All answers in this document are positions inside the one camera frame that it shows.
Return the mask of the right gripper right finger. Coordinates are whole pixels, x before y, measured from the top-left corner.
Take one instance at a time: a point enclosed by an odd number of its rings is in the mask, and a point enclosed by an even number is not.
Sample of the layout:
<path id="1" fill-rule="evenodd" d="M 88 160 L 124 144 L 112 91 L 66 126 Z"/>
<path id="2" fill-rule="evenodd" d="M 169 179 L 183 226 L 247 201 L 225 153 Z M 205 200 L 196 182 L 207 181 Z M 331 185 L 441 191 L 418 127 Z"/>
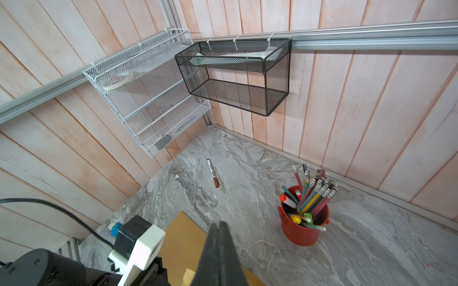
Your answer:
<path id="1" fill-rule="evenodd" d="M 248 286 L 226 222 L 218 225 L 219 285 Z"/>

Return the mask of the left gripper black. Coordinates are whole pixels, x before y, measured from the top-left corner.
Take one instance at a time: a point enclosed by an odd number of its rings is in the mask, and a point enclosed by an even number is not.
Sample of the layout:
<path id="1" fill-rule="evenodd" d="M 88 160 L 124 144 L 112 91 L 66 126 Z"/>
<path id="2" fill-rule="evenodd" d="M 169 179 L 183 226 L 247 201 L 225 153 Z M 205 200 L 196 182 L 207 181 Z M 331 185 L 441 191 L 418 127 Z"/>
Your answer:
<path id="1" fill-rule="evenodd" d="M 132 286 L 170 286 L 167 269 L 163 267 L 161 257 L 156 257 L 151 265 L 142 271 Z"/>

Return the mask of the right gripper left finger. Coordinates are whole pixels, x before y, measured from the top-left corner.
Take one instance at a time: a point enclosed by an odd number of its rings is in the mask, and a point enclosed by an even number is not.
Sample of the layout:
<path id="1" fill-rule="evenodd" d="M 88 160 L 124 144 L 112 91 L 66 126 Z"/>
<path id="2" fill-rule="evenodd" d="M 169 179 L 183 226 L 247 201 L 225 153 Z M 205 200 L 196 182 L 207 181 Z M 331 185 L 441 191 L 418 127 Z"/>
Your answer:
<path id="1" fill-rule="evenodd" d="M 212 224 L 191 286 L 217 286 L 219 283 L 219 232 Z"/>

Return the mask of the brown file bag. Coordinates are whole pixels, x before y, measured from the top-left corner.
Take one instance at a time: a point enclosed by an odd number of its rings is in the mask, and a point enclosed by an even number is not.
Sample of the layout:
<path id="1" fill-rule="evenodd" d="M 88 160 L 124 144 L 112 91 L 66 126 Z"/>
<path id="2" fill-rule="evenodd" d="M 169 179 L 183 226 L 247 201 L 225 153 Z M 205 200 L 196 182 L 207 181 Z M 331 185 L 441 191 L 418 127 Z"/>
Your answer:
<path id="1" fill-rule="evenodd" d="M 187 269 L 197 270 L 207 233 L 184 212 L 175 217 L 165 232 L 159 257 L 167 269 L 170 285 L 180 286 Z"/>
<path id="2" fill-rule="evenodd" d="M 249 255 L 250 257 L 250 279 L 249 279 L 249 285 L 250 286 L 253 286 L 253 285 L 259 285 L 259 286 L 265 286 L 266 285 L 266 279 L 267 279 L 267 276 L 268 276 L 268 273 L 269 273 L 269 269 L 270 269 L 270 265 L 273 261 L 273 257 L 277 251 L 277 246 L 275 244 L 272 244 L 272 243 L 269 243 L 268 241 L 265 241 L 265 240 L 260 240 L 260 241 L 257 241 L 256 243 L 253 243 L 251 244 L 248 249 L 246 250 L 245 254 L 243 255 L 242 257 L 242 260 L 241 260 L 241 264 L 243 266 L 247 266 L 248 264 L 245 264 L 243 263 L 245 257 L 247 256 L 247 254 L 249 253 L 250 249 L 254 246 L 254 245 L 263 245 L 264 246 L 264 256 L 267 256 L 267 251 L 268 250 L 271 250 L 272 251 L 272 254 L 271 254 L 271 257 L 269 259 L 269 262 L 263 262 L 261 263 L 261 259 L 260 258 L 257 258 L 257 261 L 258 261 L 258 266 L 256 267 L 256 272 L 255 271 L 255 252 L 253 251 L 253 254 L 252 255 Z M 264 266 L 265 268 L 265 274 L 264 276 L 261 278 L 260 275 L 261 275 L 261 267 Z"/>

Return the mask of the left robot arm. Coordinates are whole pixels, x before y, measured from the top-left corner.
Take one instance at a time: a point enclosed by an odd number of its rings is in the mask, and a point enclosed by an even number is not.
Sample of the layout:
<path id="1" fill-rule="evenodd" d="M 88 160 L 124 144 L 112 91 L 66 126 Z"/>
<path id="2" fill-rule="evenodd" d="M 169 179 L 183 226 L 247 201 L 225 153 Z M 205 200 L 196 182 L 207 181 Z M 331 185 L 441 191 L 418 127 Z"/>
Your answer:
<path id="1" fill-rule="evenodd" d="M 136 215 L 111 227 L 114 244 L 102 237 L 112 252 L 112 270 L 85 267 L 46 249 L 32 250 L 1 268 L 3 286 L 167 286 L 167 269 L 158 256 L 165 232 Z"/>

